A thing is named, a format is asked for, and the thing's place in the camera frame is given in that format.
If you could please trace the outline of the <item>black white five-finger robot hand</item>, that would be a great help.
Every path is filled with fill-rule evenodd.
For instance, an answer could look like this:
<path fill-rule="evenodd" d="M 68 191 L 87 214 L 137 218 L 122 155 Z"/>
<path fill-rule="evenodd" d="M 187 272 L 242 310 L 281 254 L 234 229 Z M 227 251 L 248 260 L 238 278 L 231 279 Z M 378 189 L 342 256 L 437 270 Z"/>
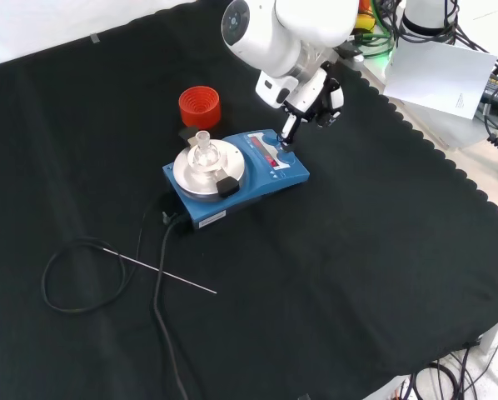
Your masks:
<path fill-rule="evenodd" d="M 294 136 L 302 123 L 314 121 L 318 127 L 327 128 L 341 115 L 345 100 L 338 72 L 337 63 L 324 62 L 307 82 L 293 76 L 272 78 L 260 74 L 256 94 L 270 107 L 287 113 L 276 136 L 285 152 L 293 151 Z"/>

